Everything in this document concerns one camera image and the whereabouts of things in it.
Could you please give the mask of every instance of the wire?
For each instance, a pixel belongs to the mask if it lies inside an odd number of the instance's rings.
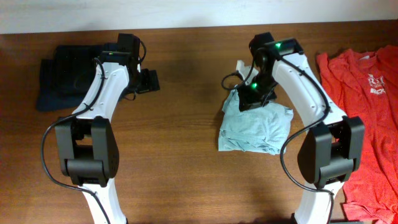
[[[49,132],[51,131],[51,129],[53,129],[54,127],[56,127],[56,125],[58,125],[58,124],[60,124],[60,123],[63,123],[63,122],[69,121],[69,120],[71,120],[71,119],[73,119],[73,118],[76,118],[77,116],[79,116],[79,115],[85,113],[86,111],[90,110],[91,107],[92,107],[92,106],[95,104],[95,102],[97,101],[98,97],[100,96],[100,93],[101,93],[101,91],[102,91],[102,88],[103,88],[103,85],[104,85],[104,81],[105,81],[105,72],[104,72],[104,67],[102,66],[101,61],[100,61],[98,58],[94,58],[94,60],[97,62],[97,64],[98,64],[99,67],[101,68],[101,73],[102,73],[102,74],[101,74],[101,84],[99,85],[97,94],[95,95],[93,101],[92,101],[89,105],[86,105],[86,108],[85,108],[85,109],[83,109],[83,110],[81,110],[81,111],[79,111],[79,112],[76,112],[76,113],[74,113],[74,114],[71,114],[71,115],[69,115],[69,116],[66,116],[66,117],[63,117],[63,118],[60,118],[60,119],[56,120],[54,123],[52,123],[52,124],[47,128],[47,130],[45,130],[45,132],[44,132],[44,134],[43,134],[43,137],[42,137],[42,142],[41,142],[41,145],[40,145],[40,158],[41,158],[41,161],[42,161],[42,165],[43,165],[43,169],[44,169],[45,174],[49,177],[49,179],[50,179],[53,183],[55,183],[55,184],[57,184],[57,185],[59,185],[59,186],[61,186],[61,187],[65,187],[65,188],[72,189],[72,190],[78,190],[78,191],[80,191],[80,192],[88,193],[88,194],[90,194],[91,196],[93,196],[93,198],[96,200],[96,202],[97,202],[99,208],[100,208],[101,211],[103,212],[106,221],[110,224],[111,222],[109,221],[108,215],[106,214],[104,207],[102,206],[102,204],[101,204],[99,198],[97,197],[96,192],[92,192],[92,191],[87,190],[87,189],[81,189],[81,188],[78,188],[78,187],[75,187],[75,186],[72,186],[72,185],[68,185],[68,184],[64,184],[64,183],[61,183],[61,182],[55,180],[55,179],[52,177],[52,175],[50,174],[50,172],[49,172],[49,170],[48,170],[48,168],[47,168],[47,165],[45,164],[45,159],[44,159],[44,143],[45,143],[45,139],[46,139],[47,135],[49,134]]]
[[[138,60],[138,63],[141,64],[141,63],[144,61],[145,56],[147,55],[147,47],[145,46],[145,44],[143,43],[142,40],[139,40],[139,42],[141,43],[142,48],[144,49],[144,55],[142,56],[142,58],[140,58],[140,59]]]
[[[253,72],[253,69],[254,69],[254,62],[255,62],[254,59],[256,58],[258,52],[260,52],[260,50],[263,50],[263,49],[265,49],[265,47],[260,47],[260,48],[258,48],[258,49],[255,51],[255,53],[254,53],[254,55],[253,55],[253,60],[252,60],[252,62],[251,62],[250,71],[249,71],[247,77],[246,77],[241,83],[235,85],[235,86],[232,87],[232,88],[228,88],[228,87],[225,87],[225,86],[224,86],[224,81],[225,81],[227,78],[232,77],[232,76],[238,76],[238,77],[240,77],[239,72],[238,72],[238,71],[235,71],[235,72],[233,72],[233,73],[231,73],[231,74],[225,76],[225,77],[222,79],[222,81],[221,81],[221,86],[222,86],[225,90],[236,90],[237,88],[243,86],[243,85],[249,80],[249,78],[250,78],[250,76],[251,76],[251,74],[252,74],[252,72]]]
[[[331,214],[333,212],[333,206],[335,204],[335,198],[334,198],[334,193],[330,190],[326,190],[326,189],[313,189],[310,187],[307,187],[303,184],[300,184],[297,180],[295,180],[293,178],[293,176],[289,173],[289,171],[286,168],[285,165],[285,161],[284,161],[284,152],[285,152],[285,148],[288,145],[289,142],[291,142],[291,140],[293,140],[294,138],[296,138],[297,136],[299,136],[300,134],[302,134],[303,132],[305,132],[306,130],[320,124],[329,114],[330,112],[330,105],[328,102],[328,99],[325,95],[325,93],[323,92],[323,90],[318,86],[318,84],[303,70],[299,69],[297,66],[295,66],[294,64],[292,64],[291,62],[287,61],[286,59],[284,59],[283,57],[279,56],[279,59],[281,61],[283,61],[284,63],[286,63],[287,65],[291,66],[292,68],[294,68],[296,71],[298,71],[301,75],[303,75],[305,78],[307,78],[312,85],[314,85],[314,87],[318,90],[319,94],[321,95],[323,101],[325,102],[325,111],[323,112],[323,116],[318,119],[317,121],[315,121],[314,123],[304,127],[303,129],[297,131],[296,133],[294,133],[293,135],[291,135],[288,139],[286,139],[285,143],[282,145],[282,148],[280,149],[280,164],[282,165],[282,168],[284,170],[284,172],[286,173],[287,177],[297,186],[301,187],[304,190],[310,191],[310,192],[316,192],[316,193],[328,193],[330,196],[330,212],[329,212],[329,216],[328,216],[328,221],[327,223],[330,223],[331,220]]]

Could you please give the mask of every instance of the red cloth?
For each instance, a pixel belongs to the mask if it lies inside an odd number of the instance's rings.
[[[398,223],[398,47],[317,62],[326,92],[365,124],[361,165],[343,187],[348,219]]]

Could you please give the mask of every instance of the folded garment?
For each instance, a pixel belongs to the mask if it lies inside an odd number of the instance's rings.
[[[218,150],[242,150],[279,154],[290,131],[293,111],[269,102],[240,112],[238,91],[232,90],[223,106],[224,120],[218,136]]]

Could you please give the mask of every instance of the wood grain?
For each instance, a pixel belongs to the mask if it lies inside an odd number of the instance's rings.
[[[116,188],[130,223],[238,223],[289,218],[302,190],[285,176],[279,157],[252,152],[218,152],[221,105],[228,95],[221,79],[236,61],[251,61],[254,34],[295,37],[316,73],[315,54],[363,52],[397,44],[397,21],[284,24],[192,29],[123,30],[148,48],[144,68],[156,69],[161,90],[123,100],[112,120],[121,162]],[[62,189],[45,176],[39,144],[46,127],[70,110],[35,110],[39,66],[60,44],[115,42],[120,30],[0,35],[0,223],[92,223],[79,192]],[[281,87],[277,102],[292,107]],[[291,132],[302,127],[295,113]],[[303,136],[288,146],[287,167],[303,181],[296,155]],[[45,156],[55,178],[55,136]],[[334,219],[344,219],[336,199]]]

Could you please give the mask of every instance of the black cable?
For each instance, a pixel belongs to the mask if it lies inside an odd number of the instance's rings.
[[[145,46],[145,44],[143,43],[142,40],[139,40],[139,42],[141,43],[142,48],[144,49],[144,55],[142,56],[142,58],[140,58],[140,59],[138,60],[138,63],[141,64],[141,63],[144,61],[145,56],[147,55],[147,47]]]
[[[285,148],[288,145],[289,142],[291,142],[291,140],[293,140],[294,138],[296,138],[297,136],[299,136],[300,134],[302,134],[303,132],[305,132],[306,130],[320,124],[329,114],[330,112],[330,105],[328,102],[328,99],[325,95],[325,93],[323,92],[323,90],[318,86],[318,84],[316,83],[316,81],[314,81],[305,71],[299,69],[297,66],[295,66],[294,64],[290,63],[289,61],[287,61],[286,59],[284,59],[283,57],[279,56],[279,59],[281,61],[283,61],[284,63],[286,63],[287,65],[291,66],[292,68],[294,68],[296,71],[298,71],[301,75],[303,75],[305,78],[307,78],[312,85],[314,85],[314,87],[318,90],[319,94],[321,95],[323,101],[325,102],[325,111],[323,112],[323,116],[318,119],[317,121],[315,121],[314,123],[304,127],[303,129],[297,131],[296,133],[294,133],[293,135],[291,135],[288,139],[286,139],[285,143],[282,145],[282,148],[280,149],[280,164],[282,165],[282,168],[284,170],[284,172],[286,173],[287,177],[297,186],[301,187],[304,190],[308,190],[310,192],[316,192],[316,193],[328,193],[330,196],[330,212],[329,212],[329,216],[328,216],[328,221],[327,223],[330,223],[331,220],[331,214],[333,212],[333,206],[335,204],[335,199],[334,199],[334,193],[330,190],[325,190],[325,189],[312,189],[310,187],[307,187],[303,184],[300,184],[297,180],[295,180],[293,178],[293,176],[288,172],[286,165],[285,165],[285,161],[284,161],[284,152],[285,152]]]
[[[96,60],[97,64],[98,64],[99,67],[101,68],[101,73],[102,73],[102,74],[101,74],[101,84],[99,85],[97,94],[95,95],[93,101],[92,101],[89,105],[86,105],[86,108],[85,108],[85,109],[83,109],[83,110],[81,110],[81,111],[79,111],[79,112],[76,112],[76,113],[74,113],[74,114],[71,114],[71,115],[69,115],[69,116],[66,116],[66,117],[63,117],[63,118],[60,118],[60,119],[56,120],[54,123],[52,123],[52,124],[47,128],[47,130],[45,130],[45,132],[44,132],[44,134],[43,134],[43,137],[42,137],[42,142],[41,142],[41,145],[40,145],[40,158],[41,158],[41,161],[42,161],[42,165],[43,165],[43,169],[44,169],[45,174],[49,177],[49,179],[50,179],[53,183],[55,183],[55,184],[57,184],[57,185],[59,185],[59,186],[61,186],[61,187],[65,187],[65,188],[72,189],[72,190],[78,190],[78,191],[80,191],[80,192],[88,193],[88,194],[90,194],[91,196],[93,196],[94,199],[97,201],[99,208],[100,208],[101,211],[103,212],[106,221],[110,224],[111,222],[109,221],[108,215],[106,214],[105,209],[104,209],[104,207],[102,206],[102,204],[101,204],[99,198],[97,197],[97,195],[95,194],[95,192],[92,192],[92,191],[87,190],[87,189],[81,189],[81,188],[78,188],[78,187],[75,187],[75,186],[72,186],[72,185],[64,184],[64,183],[61,183],[61,182],[55,180],[55,179],[52,177],[52,175],[50,174],[50,172],[49,172],[47,166],[45,165],[45,159],[44,159],[44,143],[45,143],[45,139],[46,139],[47,135],[49,134],[49,132],[51,131],[51,129],[53,129],[56,125],[58,125],[58,124],[60,124],[60,123],[69,121],[69,120],[71,120],[71,119],[77,117],[78,115],[81,115],[81,114],[85,113],[86,111],[90,110],[91,107],[92,107],[92,106],[95,104],[95,102],[97,101],[98,97],[100,96],[100,93],[101,93],[101,91],[102,91],[102,88],[103,88],[103,85],[104,85],[104,81],[105,81],[105,71],[104,71],[104,67],[102,66],[101,61],[100,61],[98,58],[94,58],[94,60]]]
[[[246,77],[241,83],[235,85],[235,86],[232,87],[232,88],[228,88],[228,87],[225,87],[225,86],[224,86],[224,81],[225,81],[228,77],[232,77],[232,76],[238,76],[238,77],[240,77],[238,71],[235,71],[235,72],[233,72],[233,73],[231,73],[231,74],[225,76],[225,77],[222,79],[222,81],[221,81],[221,86],[222,86],[225,90],[236,90],[237,88],[243,86],[243,85],[249,80],[249,78],[250,78],[250,76],[251,76],[251,74],[252,74],[252,72],[253,72],[253,69],[254,69],[254,62],[255,62],[254,59],[256,58],[258,52],[260,52],[260,50],[263,50],[263,49],[265,49],[265,47],[260,47],[260,48],[258,48],[258,49],[255,51],[255,53],[254,53],[254,55],[253,55],[253,61],[251,62],[250,71],[249,71],[247,77]]]

